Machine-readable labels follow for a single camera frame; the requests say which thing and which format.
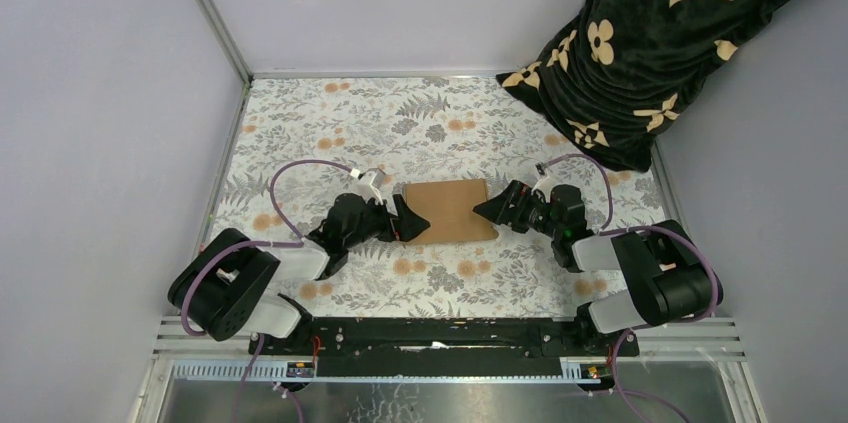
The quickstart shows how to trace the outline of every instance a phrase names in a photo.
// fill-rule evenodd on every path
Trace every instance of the blanket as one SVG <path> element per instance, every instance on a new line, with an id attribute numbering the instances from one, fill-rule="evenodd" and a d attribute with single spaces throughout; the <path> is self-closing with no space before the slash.
<path id="1" fill-rule="evenodd" d="M 607 168 L 647 171 L 656 136 L 788 1 L 586 0 L 498 82 Z"/>

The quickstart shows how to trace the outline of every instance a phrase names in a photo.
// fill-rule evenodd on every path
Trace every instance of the cardboard box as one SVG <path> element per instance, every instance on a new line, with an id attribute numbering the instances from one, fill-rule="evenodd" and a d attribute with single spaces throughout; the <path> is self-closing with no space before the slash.
<path id="1" fill-rule="evenodd" d="M 498 232 L 475 206 L 489 199 L 486 180 L 409 183 L 404 199 L 415 213 L 430 222 L 430 228 L 410 245 L 494 240 Z"/>

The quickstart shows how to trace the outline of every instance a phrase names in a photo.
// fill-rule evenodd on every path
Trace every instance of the white wall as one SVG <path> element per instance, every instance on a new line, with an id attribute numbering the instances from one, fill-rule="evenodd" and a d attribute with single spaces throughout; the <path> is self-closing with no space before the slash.
<path id="1" fill-rule="evenodd" d="M 660 138 L 772 423 L 846 421 L 848 0 L 795 0 Z"/>
<path id="2" fill-rule="evenodd" d="M 461 74 L 532 62 L 584 0 L 215 0 L 256 72 Z"/>
<path id="3" fill-rule="evenodd" d="M 193 0 L 0 0 L 0 421 L 124 421 L 240 83 Z"/>

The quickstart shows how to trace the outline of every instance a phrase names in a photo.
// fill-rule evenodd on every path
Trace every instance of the floral tablecloth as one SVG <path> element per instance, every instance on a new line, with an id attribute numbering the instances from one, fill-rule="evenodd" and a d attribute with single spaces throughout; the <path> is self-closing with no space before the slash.
<path id="1" fill-rule="evenodd" d="M 404 183 L 485 178 L 496 195 L 512 179 L 532 184 L 534 165 L 577 150 L 541 116 L 488 78 L 256 80 L 235 143 L 210 238 L 235 227 L 254 239 L 290 241 L 268 183 L 304 158 L 334 160 Z M 592 224 L 605 219 L 606 192 L 593 165 L 567 160 L 558 180 L 582 189 Z M 611 228 L 664 219 L 650 173 L 610 173 Z M 283 211 L 304 233 L 317 227 L 349 177 L 301 166 L 280 178 Z M 624 287 L 617 272 L 574 275 L 557 266 L 550 240 L 498 228 L 480 243 L 404 247 L 370 242 L 326 281 L 288 281 L 279 290 L 317 316 L 567 317 L 578 305 Z M 285 264 L 285 257 L 277 253 Z"/>

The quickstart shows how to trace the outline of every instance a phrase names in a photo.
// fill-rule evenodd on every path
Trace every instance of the black and tan blanket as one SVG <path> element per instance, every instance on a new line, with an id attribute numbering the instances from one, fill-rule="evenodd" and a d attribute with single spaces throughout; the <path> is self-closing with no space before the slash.
<path id="1" fill-rule="evenodd" d="M 498 76 L 612 170 L 647 171 L 654 138 L 789 0 L 586 0 L 537 61 Z"/>

